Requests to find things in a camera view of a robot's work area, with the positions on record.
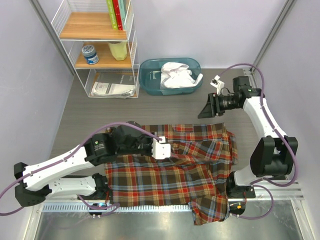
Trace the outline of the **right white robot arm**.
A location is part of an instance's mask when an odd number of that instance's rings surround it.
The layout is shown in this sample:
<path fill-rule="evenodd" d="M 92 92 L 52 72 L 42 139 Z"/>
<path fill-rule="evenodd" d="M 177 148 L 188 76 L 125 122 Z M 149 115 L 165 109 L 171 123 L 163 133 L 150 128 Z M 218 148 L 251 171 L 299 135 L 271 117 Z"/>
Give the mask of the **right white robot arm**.
<path fill-rule="evenodd" d="M 292 172 L 298 149 L 295 137 L 289 137 L 276 123 L 260 88 L 250 85 L 249 77 L 233 80 L 233 92 L 223 94 L 225 84 L 216 75 L 210 85 L 216 92 L 208 94 L 205 107 L 197 116 L 207 119 L 222 116 L 227 110 L 242 109 L 249 116 L 259 137 L 249 165 L 233 171 L 226 181 L 229 198 L 255 198 L 253 183 L 266 179 L 283 178 Z"/>

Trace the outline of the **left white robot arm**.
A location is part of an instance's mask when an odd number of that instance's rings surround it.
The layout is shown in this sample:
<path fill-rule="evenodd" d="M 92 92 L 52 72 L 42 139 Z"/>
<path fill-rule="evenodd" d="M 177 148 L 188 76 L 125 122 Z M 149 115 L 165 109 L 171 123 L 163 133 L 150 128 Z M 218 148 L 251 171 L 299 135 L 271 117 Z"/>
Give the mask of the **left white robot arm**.
<path fill-rule="evenodd" d="M 108 124 L 106 128 L 107 133 L 97 130 L 75 148 L 45 162 L 15 164 L 14 176 L 18 182 L 14 195 L 20 206 L 31 207 L 60 196 L 100 200 L 109 192 L 105 176 L 71 174 L 112 163 L 119 156 L 154 156 L 155 147 L 163 140 L 132 121 Z"/>

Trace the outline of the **plaid flannel long sleeve shirt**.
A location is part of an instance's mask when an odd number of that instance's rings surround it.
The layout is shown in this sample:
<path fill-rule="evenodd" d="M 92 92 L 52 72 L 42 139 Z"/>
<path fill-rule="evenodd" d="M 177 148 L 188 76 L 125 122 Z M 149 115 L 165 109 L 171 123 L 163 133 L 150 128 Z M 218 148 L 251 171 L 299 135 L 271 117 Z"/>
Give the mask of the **plaid flannel long sleeve shirt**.
<path fill-rule="evenodd" d="M 111 200 L 122 207 L 187 204 L 198 226 L 226 220 L 227 178 L 238 161 L 235 135 L 223 123 L 143 128 L 166 138 L 171 157 L 125 155 L 106 163 Z"/>

